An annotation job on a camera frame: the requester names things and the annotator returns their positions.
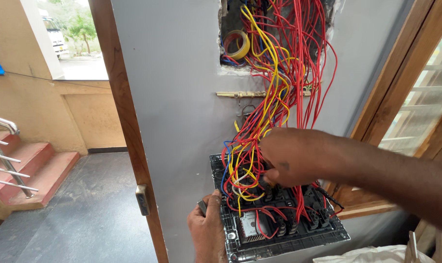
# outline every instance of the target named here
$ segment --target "dark granite floor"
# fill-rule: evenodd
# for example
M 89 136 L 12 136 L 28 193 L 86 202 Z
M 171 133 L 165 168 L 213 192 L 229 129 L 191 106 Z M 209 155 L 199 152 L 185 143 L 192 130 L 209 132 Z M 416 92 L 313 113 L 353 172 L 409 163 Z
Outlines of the dark granite floor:
M 0 226 L 0 263 L 157 262 L 127 152 L 85 156 L 43 209 Z

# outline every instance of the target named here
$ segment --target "white truck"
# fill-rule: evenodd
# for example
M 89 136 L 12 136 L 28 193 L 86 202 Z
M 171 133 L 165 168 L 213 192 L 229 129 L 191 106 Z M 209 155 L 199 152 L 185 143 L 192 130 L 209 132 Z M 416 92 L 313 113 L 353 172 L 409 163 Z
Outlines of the white truck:
M 49 39 L 52 42 L 52 47 L 54 48 L 57 58 L 62 54 L 68 54 L 68 46 L 65 44 L 64 36 L 62 35 L 57 22 L 49 16 L 49 13 L 46 10 L 39 9 L 39 13 L 43 18 L 44 26 L 46 26 Z

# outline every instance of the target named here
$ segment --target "insulation tape roll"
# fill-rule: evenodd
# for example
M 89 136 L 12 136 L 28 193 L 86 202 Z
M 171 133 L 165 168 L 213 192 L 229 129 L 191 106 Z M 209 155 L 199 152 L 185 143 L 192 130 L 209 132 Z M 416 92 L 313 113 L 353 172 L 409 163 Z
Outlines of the insulation tape roll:
M 229 44 L 237 38 L 242 38 L 242 46 L 239 48 L 238 51 L 234 53 L 228 53 Z M 247 55 L 250 49 L 250 40 L 247 37 L 247 34 L 244 33 L 241 30 L 233 30 L 229 32 L 223 40 L 224 49 L 226 51 L 226 55 L 230 56 L 234 60 L 241 59 Z

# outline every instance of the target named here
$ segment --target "staircase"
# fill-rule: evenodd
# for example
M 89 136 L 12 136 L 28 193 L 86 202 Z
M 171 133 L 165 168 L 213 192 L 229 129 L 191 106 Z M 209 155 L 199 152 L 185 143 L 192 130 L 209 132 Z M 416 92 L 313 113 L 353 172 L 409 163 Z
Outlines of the staircase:
M 5 156 L 21 161 L 11 162 L 15 170 L 30 176 L 22 177 L 25 185 L 39 190 L 26 198 L 21 188 L 0 183 L 0 219 L 7 218 L 12 211 L 47 206 L 79 159 L 77 152 L 55 152 L 50 143 L 23 143 L 18 135 L 7 131 L 0 131 L 0 141 L 8 143 L 0 144 Z M 6 169 L 1 160 L 0 169 Z M 11 174 L 2 171 L 0 181 L 16 183 Z

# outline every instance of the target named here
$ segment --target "hand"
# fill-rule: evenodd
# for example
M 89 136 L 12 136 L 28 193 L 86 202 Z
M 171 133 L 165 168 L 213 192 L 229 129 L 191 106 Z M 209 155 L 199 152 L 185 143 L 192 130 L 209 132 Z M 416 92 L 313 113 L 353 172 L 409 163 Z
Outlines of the hand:
M 221 193 L 215 190 L 213 194 L 205 196 L 203 201 L 207 204 L 206 217 L 198 205 L 187 217 L 195 246 L 195 262 L 227 263 L 224 229 L 220 217 Z
M 273 166 L 265 180 L 293 187 L 328 179 L 340 165 L 337 146 L 341 140 L 322 131 L 273 128 L 260 142 L 263 158 Z

